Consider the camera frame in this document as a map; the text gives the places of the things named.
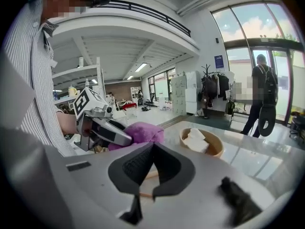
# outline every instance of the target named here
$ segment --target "glass window frame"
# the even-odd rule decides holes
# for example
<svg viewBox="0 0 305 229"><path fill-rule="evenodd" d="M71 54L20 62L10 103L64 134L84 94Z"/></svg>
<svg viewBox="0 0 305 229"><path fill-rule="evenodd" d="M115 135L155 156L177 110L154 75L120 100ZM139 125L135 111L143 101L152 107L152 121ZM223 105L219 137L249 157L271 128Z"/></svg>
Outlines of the glass window frame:
<svg viewBox="0 0 305 229"><path fill-rule="evenodd" d="M282 6L281 4L279 4L279 3L277 3L277 2L274 2L274 1L267 1L267 0L261 0L261 1L250 1L250 2L244 2L244 3L237 3L237 4L234 4L234 5L226 6L226 7L224 7L224 8L218 9L218 10L214 10L214 11L211 12L211 14L212 14L212 16L213 16L213 14L215 14L215 13L218 13L218 12L221 12L221 11L224 11L224 10L227 10L227 9L230 9L231 12L233 13L233 15L235 16L235 19L236 19L236 21L238 22L239 27L240 27L240 29L241 29L243 35L244 35L244 39L237 39L236 41L245 41L245 40L248 41L248 40L251 40L251 39L260 39L260 38L247 38L247 36L246 36L246 34L245 34L245 32L244 32L244 29L243 29L243 27L242 27L240 21L238 20L236 14L235 14L234 11L232 10L232 8L241 7L241 6L243 6L243 5L252 5L252 4L263 4L263 5L265 5L265 7L266 7L267 10L269 11L270 15L272 16L273 20L275 21L275 23L276 23L276 25L277 25L277 27L278 27L278 29L279 29L279 31L280 31L280 34L281 34L280 36L282 36L282 38L284 38L283 40L285 40L285 41L291 41L291 40L288 40L288 39L285 38L285 35L284 35L284 33L283 33L283 30L282 30L282 27L280 26L280 24L279 24L277 18L275 17L274 13L272 12L272 10L270 9L270 7L268 6L268 4L276 4L276 5ZM284 11L284 13L286 14L286 16L287 16L288 19L289 19L289 14L287 14L287 13L285 12L285 9L284 9L284 8L283 8L283 11ZM295 27L295 25L294 25L294 23L293 23L292 21L290 21L290 23L291 23L291 25L292 25L292 27L293 27L293 29L294 29L294 31L295 31L295 33L296 33L296 35L297 35L299 41L301 41L301 38L302 38L302 37L301 37L301 35L300 35L300 33L299 33L299 30ZM224 42L224 39L223 39L223 36L222 36L222 33L221 33L220 29L219 29L218 24L217 24L217 27L218 27L218 30L219 30L219 32L220 32L220 34L221 34L222 40L223 40L223 42Z"/></svg>
<svg viewBox="0 0 305 229"><path fill-rule="evenodd" d="M242 25L240 24L237 16L235 15L234 11L232 10L232 8L239 7L239 6L242 6L242 5L249 5L249 4L264 4L267 7L267 9L269 10L269 13L272 15L274 21L277 23L277 27L280 29L280 33L282 34L282 38L281 39L273 39L272 42L269 42L269 41L268 42L263 42L261 40L261 38L247 38L246 37L246 35L244 33L244 30L242 28ZM293 82L294 82L294 80L293 80L293 73L292 73L293 62L291 60L290 50L304 52L304 46L301 43L302 42L302 35L299 33L298 28L295 27L294 23L291 20L290 20L290 23L293 26L294 32L297 35L299 41L301 41L301 42L295 42L293 40L288 40L288 39L285 38L285 35L284 35L283 31L282 31L282 28L279 25L277 18L275 18L273 12L268 7L268 4L277 4L277 5L280 5L280 4L278 4L276 2L272 2L272 1L252 1L252 2L235 4L235 5L232 5L232 6L227 6L227 7L221 8L219 10L212 11L211 15L213 15L216 12L220 12L220 11L223 11L223 10L226 10L226 9L231 9L232 13L235 16L236 21L240 25L242 33L244 34L244 39L232 40L232 41L224 42L224 47L225 47L225 50L226 50L226 57L227 57L228 61L229 61L229 59L228 59L228 55L227 55L227 50L230 50L230 49L247 48L248 51L249 51L249 54L251 55L252 68L256 66L256 62L255 62L254 56L252 55L252 50L255 49L255 48L261 47L261 48L268 48L268 50L274 49L274 50L287 51L287 56L289 56L289 58L290 58L290 62L289 62L289 64L290 64L289 65L289 68L290 68L289 69L290 70L290 83L291 83L291 85L290 85L290 97L289 97L289 105L288 105L285 121L281 122L281 124L287 126L288 125L288 121L289 121L289 117L290 117L291 108L292 108ZM283 8L283 10L284 10L286 16L288 17L288 19L290 19L289 13L287 13L284 8ZM221 31L220 31L219 27L218 27L218 30L219 30L221 38L223 40L223 35L221 34Z"/></svg>
<svg viewBox="0 0 305 229"><path fill-rule="evenodd" d="M155 74L151 77L148 78L148 89L149 89L149 96L151 97L152 95L152 92L151 92L151 86L153 85L153 88L154 88L154 92L156 92L156 86L155 86L155 76L157 75L160 75L162 73L165 73L166 74L166 78L167 78L167 91L168 91L168 101L171 102L171 93L170 92L170 82L171 82L171 79L169 79L169 71L173 70L173 69L176 69L176 68L171 68L167 71L163 71L163 72L160 72L158 74ZM159 101L159 98L156 97L156 95L154 96L154 101Z"/></svg>

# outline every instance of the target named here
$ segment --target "railing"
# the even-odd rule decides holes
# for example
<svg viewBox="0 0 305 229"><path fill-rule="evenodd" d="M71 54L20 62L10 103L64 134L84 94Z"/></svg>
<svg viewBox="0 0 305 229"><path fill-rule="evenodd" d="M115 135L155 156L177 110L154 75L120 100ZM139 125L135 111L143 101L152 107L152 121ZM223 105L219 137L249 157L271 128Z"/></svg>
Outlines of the railing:
<svg viewBox="0 0 305 229"><path fill-rule="evenodd" d="M122 1L122 0L111 0L110 3L108 3L107 5L96 5L94 6L94 8L115 8L115 9L131 10L131 11L147 14L172 25L173 27L179 29L180 31L191 37L191 31L188 28L186 28L184 25L180 24L171 17L157 10L151 9L141 4Z"/></svg>

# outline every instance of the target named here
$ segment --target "black tool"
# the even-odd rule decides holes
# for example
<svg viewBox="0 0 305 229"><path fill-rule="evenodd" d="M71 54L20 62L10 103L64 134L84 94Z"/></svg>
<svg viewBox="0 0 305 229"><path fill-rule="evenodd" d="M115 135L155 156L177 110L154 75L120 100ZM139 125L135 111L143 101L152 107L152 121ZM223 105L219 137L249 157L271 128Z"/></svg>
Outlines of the black tool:
<svg viewBox="0 0 305 229"><path fill-rule="evenodd" d="M235 209L232 220L233 226L238 226L257 216L262 210L251 200L235 182L228 177L222 179L220 189L225 194L227 202Z"/></svg>

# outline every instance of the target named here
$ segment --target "door frame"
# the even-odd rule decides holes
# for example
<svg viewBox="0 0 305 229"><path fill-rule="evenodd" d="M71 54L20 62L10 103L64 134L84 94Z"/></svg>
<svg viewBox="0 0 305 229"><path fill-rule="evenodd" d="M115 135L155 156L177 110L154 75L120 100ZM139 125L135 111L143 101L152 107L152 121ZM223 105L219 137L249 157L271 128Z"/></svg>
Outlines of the door frame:
<svg viewBox="0 0 305 229"><path fill-rule="evenodd" d="M270 67L276 72L277 75L277 68L275 66L275 61L274 57L272 55L272 51L278 51L278 52L285 52L288 58L288 71L289 71L289 83L290 83L290 93L289 93L289 98L288 98L288 107L287 107L287 112L285 115L285 120L276 120L275 122L278 124L282 124L287 126L288 121L290 118L290 113L292 109L292 100L293 100L293 95L294 95L294 76L293 76L293 66L292 66L292 59L291 59L291 53L290 49L288 48L278 48L278 47L250 47L250 52L251 52L251 57L253 62L256 62L255 57L254 57L254 52L253 50L266 50L268 52L268 56L270 59Z"/></svg>

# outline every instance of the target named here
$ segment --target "white tissue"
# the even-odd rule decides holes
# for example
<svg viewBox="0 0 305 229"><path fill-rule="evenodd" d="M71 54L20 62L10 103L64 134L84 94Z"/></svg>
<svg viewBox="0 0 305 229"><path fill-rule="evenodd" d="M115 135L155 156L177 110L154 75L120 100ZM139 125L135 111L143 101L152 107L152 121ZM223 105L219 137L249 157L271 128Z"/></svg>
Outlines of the white tissue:
<svg viewBox="0 0 305 229"><path fill-rule="evenodd" d="M183 142L189 149L200 153L205 153L209 147L209 143L205 141L205 136L197 128L192 128Z"/></svg>

